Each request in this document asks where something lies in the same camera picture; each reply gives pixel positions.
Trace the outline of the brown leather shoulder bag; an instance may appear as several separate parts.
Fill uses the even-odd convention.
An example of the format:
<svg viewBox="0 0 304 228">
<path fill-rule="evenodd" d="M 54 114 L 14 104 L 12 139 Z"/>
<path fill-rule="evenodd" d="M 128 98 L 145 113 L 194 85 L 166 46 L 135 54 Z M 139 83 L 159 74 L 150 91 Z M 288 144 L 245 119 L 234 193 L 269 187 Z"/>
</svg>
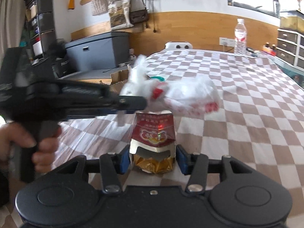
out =
<svg viewBox="0 0 304 228">
<path fill-rule="evenodd" d="M 131 11 L 129 13 L 129 19 L 131 24 L 139 24 L 144 23 L 148 21 L 148 11 L 146 9 L 146 5 L 144 3 L 144 0 L 141 0 L 144 8 L 137 11 Z"/>
</svg>

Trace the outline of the person's left hand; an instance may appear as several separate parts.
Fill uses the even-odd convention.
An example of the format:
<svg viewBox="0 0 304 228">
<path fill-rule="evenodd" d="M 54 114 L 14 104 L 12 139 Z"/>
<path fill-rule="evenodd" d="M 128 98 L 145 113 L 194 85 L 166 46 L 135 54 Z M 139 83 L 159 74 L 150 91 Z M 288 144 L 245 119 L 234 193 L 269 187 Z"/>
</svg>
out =
<svg viewBox="0 0 304 228">
<path fill-rule="evenodd" d="M 39 146 L 38 151 L 33 154 L 32 162 L 36 172 L 48 173 L 51 171 L 55 160 L 55 153 L 59 147 L 58 137 L 62 128 L 58 126 L 57 131 L 50 137 L 37 143 L 32 135 L 21 124 L 11 122 L 1 126 L 1 169 L 8 165 L 11 145 L 16 143 L 22 148 Z"/>
</svg>

